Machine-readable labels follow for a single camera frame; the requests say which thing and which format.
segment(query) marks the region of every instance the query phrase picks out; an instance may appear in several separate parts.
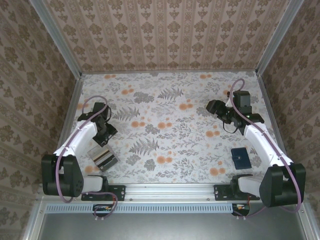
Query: small blue square object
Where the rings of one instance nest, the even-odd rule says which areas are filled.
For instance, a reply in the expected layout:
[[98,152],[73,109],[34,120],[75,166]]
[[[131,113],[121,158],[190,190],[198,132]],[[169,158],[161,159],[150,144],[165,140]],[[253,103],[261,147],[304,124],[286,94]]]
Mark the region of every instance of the small blue square object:
[[231,149],[232,160],[234,162],[235,169],[251,169],[251,163],[248,156],[247,149],[245,147],[232,148]]

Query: brown damask wallpaper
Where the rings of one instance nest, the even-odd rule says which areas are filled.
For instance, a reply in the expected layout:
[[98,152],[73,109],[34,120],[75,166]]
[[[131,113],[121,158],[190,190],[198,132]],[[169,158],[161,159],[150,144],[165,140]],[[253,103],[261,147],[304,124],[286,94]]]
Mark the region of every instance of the brown damask wallpaper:
[[320,226],[320,1],[304,1],[262,77]]
[[288,0],[45,0],[83,72],[255,69]]
[[0,0],[0,239],[19,239],[75,78],[27,0]]

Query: floral tablecloth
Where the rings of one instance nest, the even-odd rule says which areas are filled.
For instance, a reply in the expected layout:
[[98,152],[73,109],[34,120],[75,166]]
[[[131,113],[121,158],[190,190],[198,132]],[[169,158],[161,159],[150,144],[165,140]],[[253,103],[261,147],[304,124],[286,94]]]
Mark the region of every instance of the floral tablecloth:
[[[84,80],[74,118],[86,99],[101,95],[112,109],[109,121],[118,133],[108,145],[119,162],[101,173],[86,153],[97,144],[91,140],[79,160],[87,174],[108,177],[111,183],[220,183],[233,175],[262,175],[256,151],[239,131],[223,130],[222,122],[206,110],[210,100],[227,101],[227,91],[238,78],[251,95],[252,112],[274,132],[254,72],[180,72],[89,74]],[[85,109],[89,112],[95,100]],[[233,132],[233,125],[226,125]],[[236,170],[232,148],[246,147],[252,168]]]

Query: metal base plate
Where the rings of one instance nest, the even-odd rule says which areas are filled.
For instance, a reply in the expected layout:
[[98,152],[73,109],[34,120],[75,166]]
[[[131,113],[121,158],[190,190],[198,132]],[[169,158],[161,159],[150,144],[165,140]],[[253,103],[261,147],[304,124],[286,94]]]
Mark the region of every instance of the metal base plate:
[[216,201],[247,201],[248,197],[250,198],[250,201],[260,200],[259,197],[249,193],[239,194],[237,197],[235,197],[230,184],[217,184],[214,185],[213,188]]
[[[115,194],[118,197],[118,201],[124,201],[126,196],[125,185],[109,185],[108,192]],[[81,196],[82,201],[113,201],[111,195],[95,195],[95,194],[83,194]]]

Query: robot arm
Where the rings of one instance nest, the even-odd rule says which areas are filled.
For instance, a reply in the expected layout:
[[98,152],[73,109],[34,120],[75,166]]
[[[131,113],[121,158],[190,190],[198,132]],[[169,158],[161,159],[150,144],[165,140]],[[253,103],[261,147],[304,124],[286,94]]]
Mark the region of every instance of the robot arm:
[[83,176],[78,159],[84,153],[86,146],[91,139],[94,139],[101,147],[107,144],[108,140],[117,133],[117,130],[108,122],[108,110],[88,121],[82,128],[86,120],[105,106],[104,103],[96,102],[92,112],[83,113],[79,118],[77,125],[64,142],[53,154],[45,155],[41,160],[43,192],[46,195],[58,195],[55,170],[57,159],[62,154],[66,144],[71,140],[69,146],[61,157],[59,166],[59,183],[63,196],[78,197],[87,192],[99,192],[108,187],[108,181],[103,176]]
[[[289,166],[301,194],[301,201],[304,198],[306,170],[302,164],[294,164],[287,157],[275,141],[271,138],[264,120],[257,113],[252,113],[250,105],[250,94],[248,91],[234,91],[233,102],[237,110],[253,123],[255,123],[263,133],[270,139],[273,146],[280,153],[283,160]],[[267,141],[265,136],[254,125],[243,119],[232,107],[230,100],[224,103],[220,100],[212,100],[206,109],[217,114],[218,119],[223,124],[233,123],[241,134],[248,139],[260,157],[262,164],[267,168],[264,177],[242,174],[232,177],[230,182],[234,195],[238,193],[249,193],[260,197],[266,207],[284,206],[297,204],[298,195],[292,179],[282,160],[279,159],[274,147]]]

